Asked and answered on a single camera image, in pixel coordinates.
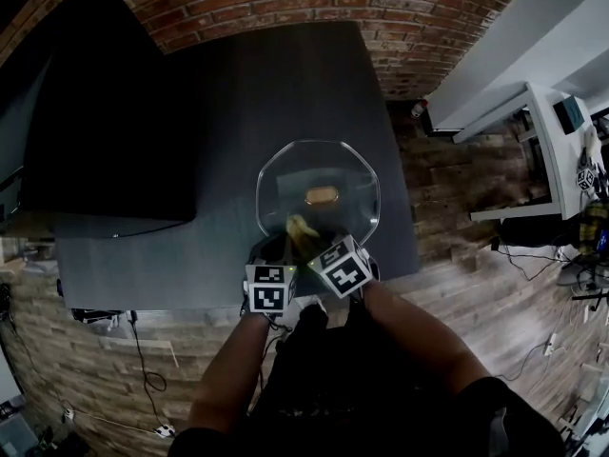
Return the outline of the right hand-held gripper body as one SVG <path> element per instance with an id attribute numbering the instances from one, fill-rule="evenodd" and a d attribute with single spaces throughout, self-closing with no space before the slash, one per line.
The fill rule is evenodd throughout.
<path id="1" fill-rule="evenodd" d="M 374 278 L 370 255 L 350 234 L 344 235 L 307 265 L 340 299 L 354 294 Z"/>

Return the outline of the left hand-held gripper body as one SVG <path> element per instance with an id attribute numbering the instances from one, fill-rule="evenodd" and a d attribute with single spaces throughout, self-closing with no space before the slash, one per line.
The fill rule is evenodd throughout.
<path id="1" fill-rule="evenodd" d="M 250 312 L 284 313 L 296 290 L 296 266 L 246 265 L 244 292 Z"/>

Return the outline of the yellow sponge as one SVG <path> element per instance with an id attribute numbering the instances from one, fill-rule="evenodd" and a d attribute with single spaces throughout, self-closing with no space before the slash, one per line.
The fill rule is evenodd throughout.
<path id="1" fill-rule="evenodd" d="M 311 228 L 300 214 L 289 215 L 286 219 L 285 229 L 292 243 L 298 249 L 304 249 L 314 239 L 320 237 L 318 231 Z"/>

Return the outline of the person's left forearm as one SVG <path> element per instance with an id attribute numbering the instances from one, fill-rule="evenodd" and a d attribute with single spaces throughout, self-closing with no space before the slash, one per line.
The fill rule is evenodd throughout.
<path id="1" fill-rule="evenodd" d="M 188 425 L 228 434 L 242 423 L 263 361 L 269 322 L 244 315 L 214 356 L 195 391 Z"/>

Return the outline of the person's right forearm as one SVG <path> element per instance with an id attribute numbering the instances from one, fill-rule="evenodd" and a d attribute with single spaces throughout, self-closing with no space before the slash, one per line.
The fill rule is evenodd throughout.
<path id="1" fill-rule="evenodd" d="M 450 392 L 457 394 L 490 375 L 450 327 L 381 283 L 365 286 L 363 302 L 372 319 Z"/>

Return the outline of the person's left white shoe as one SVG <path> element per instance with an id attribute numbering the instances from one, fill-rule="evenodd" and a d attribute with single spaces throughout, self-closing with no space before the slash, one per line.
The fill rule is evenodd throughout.
<path id="1" fill-rule="evenodd" d="M 318 296 L 307 298 L 299 298 L 298 303 L 301 306 L 299 321 L 304 324 L 326 326 L 328 322 L 328 314 L 323 302 Z"/>

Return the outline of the person's black shirt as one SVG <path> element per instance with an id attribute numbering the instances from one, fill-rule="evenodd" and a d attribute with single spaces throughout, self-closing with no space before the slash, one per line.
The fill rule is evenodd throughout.
<path id="1" fill-rule="evenodd" d="M 307 310 L 258 401 L 228 434 L 182 431 L 168 457 L 565 457 L 559 432 L 503 381 L 445 390 L 360 304 Z"/>

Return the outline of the white desk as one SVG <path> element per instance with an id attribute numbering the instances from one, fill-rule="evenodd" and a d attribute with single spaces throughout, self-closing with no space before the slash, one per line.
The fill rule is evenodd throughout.
<path id="1" fill-rule="evenodd" d="M 577 185 L 577 163 L 584 145 L 584 135 L 592 127 L 591 114 L 581 99 L 576 102 L 583 116 L 583 124 L 566 135 L 554 111 L 554 105 L 568 96 L 557 89 L 549 89 L 528 82 L 525 91 L 498 108 L 490 111 L 453 136 L 453 142 L 462 143 L 481 133 L 512 113 L 527 108 L 540 142 L 540 149 L 548 180 L 550 201 L 545 204 L 526 205 L 505 209 L 476 211 L 470 214 L 474 222 L 504 220 L 558 214 L 567 220 L 580 213 L 583 206 L 582 190 Z"/>

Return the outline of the yellow plaid cloth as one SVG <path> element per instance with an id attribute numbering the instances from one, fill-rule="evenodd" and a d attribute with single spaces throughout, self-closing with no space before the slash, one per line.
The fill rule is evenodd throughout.
<path id="1" fill-rule="evenodd" d="M 580 217 L 579 253 L 609 255 L 609 199 L 588 204 Z"/>

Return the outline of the small black box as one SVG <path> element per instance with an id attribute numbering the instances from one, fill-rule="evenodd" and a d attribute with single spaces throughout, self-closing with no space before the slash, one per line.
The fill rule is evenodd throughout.
<path id="1" fill-rule="evenodd" d="M 584 123 L 580 106 L 574 96 L 568 96 L 553 106 L 565 135 L 574 133 Z"/>

